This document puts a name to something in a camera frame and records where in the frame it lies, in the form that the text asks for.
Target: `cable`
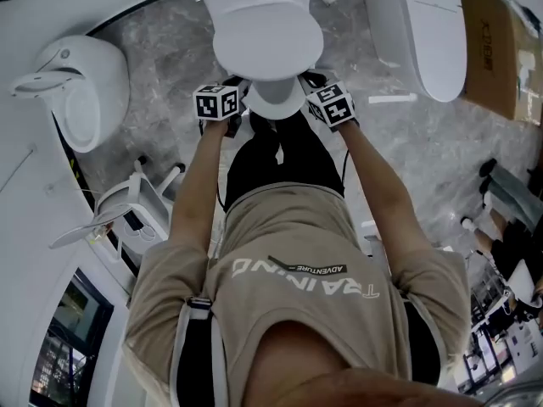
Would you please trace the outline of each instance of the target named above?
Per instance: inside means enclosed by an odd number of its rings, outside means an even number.
[[[198,128],[200,129],[200,137],[204,135],[204,122],[202,120],[198,123]],[[219,192],[219,183],[217,182],[217,202],[224,209],[224,203],[221,200],[221,193]]]
[[[341,173],[341,185],[345,185],[345,172],[347,171],[347,160],[349,159],[349,149],[345,153],[345,159],[343,160],[343,172]]]

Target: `white toilet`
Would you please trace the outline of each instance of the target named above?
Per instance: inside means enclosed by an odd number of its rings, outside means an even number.
[[[15,80],[15,98],[42,98],[67,143],[86,153],[104,142],[125,117],[130,96],[123,53],[90,36],[67,36],[46,47],[36,73]]]
[[[219,64],[254,81],[246,105],[268,119],[287,118],[305,103],[297,75],[315,64],[323,48],[309,1],[204,0]]]
[[[461,0],[366,0],[379,60],[406,89],[442,103],[466,78]]]

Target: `floor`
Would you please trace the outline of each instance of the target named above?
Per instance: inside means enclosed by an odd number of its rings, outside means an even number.
[[[534,126],[505,120],[460,99],[437,103],[419,96],[414,103],[369,104],[370,96],[404,91],[377,60],[364,0],[339,0],[331,7],[311,0],[311,13],[324,32],[317,67],[336,70],[345,82],[362,130],[400,174],[428,237],[467,257],[475,242],[459,220],[481,214],[479,166],[495,157],[526,181],[526,170],[535,164],[541,145],[540,133]],[[90,188],[102,192],[124,181],[142,153],[149,159],[145,168],[152,181],[160,181],[177,162],[190,164],[199,139],[192,92],[225,76],[213,54],[213,25],[205,5],[161,0],[107,26],[97,37],[125,53],[132,93],[120,130],[94,151],[78,155]],[[340,136],[318,121],[311,125],[341,170],[345,147]],[[225,139],[222,145],[222,197],[228,166],[250,137],[244,122],[236,138]],[[357,233],[367,249],[363,237],[372,228],[362,223],[372,217],[352,163],[345,187]],[[222,217],[217,205],[215,241]],[[490,226],[488,219],[480,221]],[[479,269],[470,266],[472,274]]]

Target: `window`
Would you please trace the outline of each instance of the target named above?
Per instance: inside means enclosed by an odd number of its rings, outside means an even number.
[[[87,403],[113,306],[78,270],[60,299],[38,355],[30,401],[37,407]]]

